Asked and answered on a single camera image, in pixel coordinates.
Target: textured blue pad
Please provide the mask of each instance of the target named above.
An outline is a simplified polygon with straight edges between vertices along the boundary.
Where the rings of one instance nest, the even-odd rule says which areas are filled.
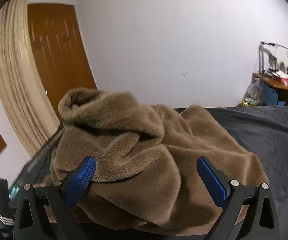
[[[226,190],[203,157],[198,158],[196,168],[215,205],[225,209],[228,205]]]
[[[82,197],[85,189],[92,180],[96,170],[96,162],[93,157],[89,157],[84,166],[80,169],[71,184],[65,191],[65,206],[75,207]]]

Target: bed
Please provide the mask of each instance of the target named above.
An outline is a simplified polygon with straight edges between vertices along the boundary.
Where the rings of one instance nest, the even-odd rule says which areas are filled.
[[[184,108],[175,109],[181,113]],[[254,152],[261,160],[269,178],[279,219],[280,239],[288,240],[288,106],[209,108],[212,116],[248,151]],[[36,184],[50,174],[50,154],[57,146],[63,133],[62,126],[28,162],[10,188],[10,205],[15,208],[18,191],[26,183]],[[231,234],[235,239],[241,223]],[[103,239],[122,237],[123,239],[203,239],[204,236],[162,236],[144,233],[134,229],[112,230],[97,224],[81,224],[87,235],[94,230],[100,232]]]

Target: wooden desk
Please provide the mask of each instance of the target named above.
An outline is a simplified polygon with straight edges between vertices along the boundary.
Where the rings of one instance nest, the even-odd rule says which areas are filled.
[[[280,101],[285,101],[286,105],[288,106],[288,86],[281,84],[280,82],[274,80],[271,77],[263,76],[260,73],[253,73],[253,77],[257,77],[263,82],[267,83],[271,87],[273,87],[277,94]]]

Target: fuzzy blanket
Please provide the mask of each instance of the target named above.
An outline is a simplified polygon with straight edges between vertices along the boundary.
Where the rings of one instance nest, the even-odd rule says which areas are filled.
[[[53,179],[63,179],[85,156],[96,172],[79,222],[168,235],[206,234],[221,213],[196,172],[205,155],[230,179],[268,183],[258,157],[242,148],[209,112],[190,106],[178,114],[140,105],[130,93],[69,91],[58,106],[64,135],[52,153]],[[246,214],[242,208],[238,221]]]

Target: round metal joint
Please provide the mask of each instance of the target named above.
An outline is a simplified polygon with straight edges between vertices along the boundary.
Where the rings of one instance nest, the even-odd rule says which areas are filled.
[[[239,183],[239,181],[237,179],[233,179],[233,180],[231,180],[231,184],[233,186],[237,187],[240,183]]]
[[[31,188],[31,184],[25,184],[24,185],[24,190],[28,190],[28,189],[30,189]]]
[[[262,184],[262,188],[263,188],[263,189],[268,189],[268,185],[267,185],[266,183],[263,183],[263,184]]]
[[[61,182],[60,180],[55,180],[55,181],[53,182],[53,186],[54,186],[54,187],[58,187],[61,183],[62,183],[62,182]]]

